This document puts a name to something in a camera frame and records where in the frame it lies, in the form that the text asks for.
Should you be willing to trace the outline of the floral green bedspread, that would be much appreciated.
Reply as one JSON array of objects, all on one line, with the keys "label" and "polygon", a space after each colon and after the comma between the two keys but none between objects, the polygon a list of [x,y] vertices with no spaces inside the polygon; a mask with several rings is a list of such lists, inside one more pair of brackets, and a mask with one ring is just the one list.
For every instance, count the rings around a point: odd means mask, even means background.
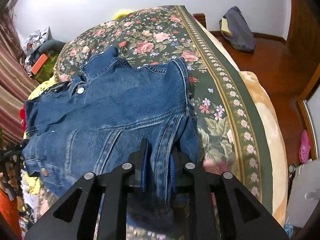
[{"label": "floral green bedspread", "polygon": [[134,67],[182,57],[189,98],[197,116],[202,160],[224,163],[270,212],[273,177],[270,150],[258,109],[240,72],[184,6],[131,12],[96,25],[68,42],[54,66],[60,82],[81,73],[90,56],[116,46]]}]

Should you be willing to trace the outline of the pink croc shoe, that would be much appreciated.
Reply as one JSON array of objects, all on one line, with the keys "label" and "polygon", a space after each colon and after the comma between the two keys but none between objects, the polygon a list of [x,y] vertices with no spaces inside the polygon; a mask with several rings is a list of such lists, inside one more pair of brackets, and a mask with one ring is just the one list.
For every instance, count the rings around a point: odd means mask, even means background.
[{"label": "pink croc shoe", "polygon": [[300,147],[299,147],[299,161],[301,164],[306,164],[310,157],[311,143],[308,132],[304,130],[301,133]]}]

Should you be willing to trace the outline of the orange box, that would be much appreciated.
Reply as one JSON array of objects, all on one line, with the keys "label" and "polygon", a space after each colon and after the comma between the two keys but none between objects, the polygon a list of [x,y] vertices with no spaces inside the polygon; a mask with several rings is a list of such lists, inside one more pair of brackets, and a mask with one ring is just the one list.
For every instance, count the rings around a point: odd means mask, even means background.
[{"label": "orange box", "polygon": [[34,63],[34,65],[31,68],[31,73],[33,75],[37,74],[37,72],[41,69],[41,67],[47,61],[48,57],[49,56],[47,54],[41,54],[41,56],[38,58],[38,60]]}]

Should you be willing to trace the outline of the blue denim jacket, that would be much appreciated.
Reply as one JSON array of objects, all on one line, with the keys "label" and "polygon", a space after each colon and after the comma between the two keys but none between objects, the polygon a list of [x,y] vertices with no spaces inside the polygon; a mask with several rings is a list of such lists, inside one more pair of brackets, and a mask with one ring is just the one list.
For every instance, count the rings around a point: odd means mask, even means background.
[{"label": "blue denim jacket", "polygon": [[127,162],[146,139],[144,178],[166,200],[172,147],[194,163],[200,156],[184,59],[133,67],[111,46],[81,69],[25,102],[28,174],[60,197],[86,172],[100,175]]}]

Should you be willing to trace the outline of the striped maroon curtain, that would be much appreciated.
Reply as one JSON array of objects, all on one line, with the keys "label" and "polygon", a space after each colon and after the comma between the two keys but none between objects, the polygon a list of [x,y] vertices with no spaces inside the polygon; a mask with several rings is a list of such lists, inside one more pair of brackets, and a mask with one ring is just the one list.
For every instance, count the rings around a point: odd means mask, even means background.
[{"label": "striped maroon curtain", "polygon": [[13,11],[1,11],[1,142],[19,142],[23,138],[20,110],[38,86],[24,68],[25,53],[13,23]]}]

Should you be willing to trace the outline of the grey purple bag on floor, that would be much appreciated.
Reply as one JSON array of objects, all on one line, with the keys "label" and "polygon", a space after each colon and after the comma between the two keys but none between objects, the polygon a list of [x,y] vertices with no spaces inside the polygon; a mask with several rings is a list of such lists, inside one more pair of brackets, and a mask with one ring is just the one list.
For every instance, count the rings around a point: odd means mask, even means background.
[{"label": "grey purple bag on floor", "polygon": [[238,51],[253,53],[256,40],[237,6],[230,8],[219,21],[223,37]]}]

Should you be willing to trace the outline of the red garment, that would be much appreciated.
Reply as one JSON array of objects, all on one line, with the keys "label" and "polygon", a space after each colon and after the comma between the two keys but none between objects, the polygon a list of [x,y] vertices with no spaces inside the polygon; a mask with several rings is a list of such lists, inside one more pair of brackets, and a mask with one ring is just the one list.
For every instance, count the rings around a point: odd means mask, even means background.
[{"label": "red garment", "polygon": [[26,129],[26,114],[25,114],[24,107],[22,109],[20,109],[19,115],[20,115],[20,119],[21,119],[22,131],[24,132]]}]

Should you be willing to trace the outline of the grey pillow on pile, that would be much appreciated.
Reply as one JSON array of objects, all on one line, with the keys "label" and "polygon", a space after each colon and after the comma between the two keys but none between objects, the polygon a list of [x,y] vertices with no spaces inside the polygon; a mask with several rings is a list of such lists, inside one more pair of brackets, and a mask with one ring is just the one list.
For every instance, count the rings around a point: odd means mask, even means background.
[{"label": "grey pillow on pile", "polygon": [[39,47],[39,53],[45,54],[50,53],[51,51],[61,51],[65,44],[65,42],[58,40],[47,40]]}]

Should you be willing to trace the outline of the silver gift wrap pile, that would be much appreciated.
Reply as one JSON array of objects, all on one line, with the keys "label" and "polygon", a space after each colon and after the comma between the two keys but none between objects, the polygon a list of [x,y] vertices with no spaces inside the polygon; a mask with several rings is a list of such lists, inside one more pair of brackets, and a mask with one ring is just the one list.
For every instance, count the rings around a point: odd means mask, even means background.
[{"label": "silver gift wrap pile", "polygon": [[25,39],[23,50],[27,56],[31,55],[36,49],[38,49],[44,42],[50,40],[52,35],[50,33],[50,27],[47,26],[44,29],[38,29],[27,36]]}]

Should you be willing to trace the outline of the green patterned storage box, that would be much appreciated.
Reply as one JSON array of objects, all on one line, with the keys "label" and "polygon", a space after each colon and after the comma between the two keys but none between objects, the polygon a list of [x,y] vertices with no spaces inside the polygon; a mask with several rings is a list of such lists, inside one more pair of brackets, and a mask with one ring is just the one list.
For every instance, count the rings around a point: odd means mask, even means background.
[{"label": "green patterned storage box", "polygon": [[53,76],[54,66],[59,57],[59,52],[54,51],[49,54],[46,53],[49,57],[41,69],[37,72],[36,75],[31,74],[31,77],[36,80],[38,83],[43,83],[44,81],[49,80]]}]

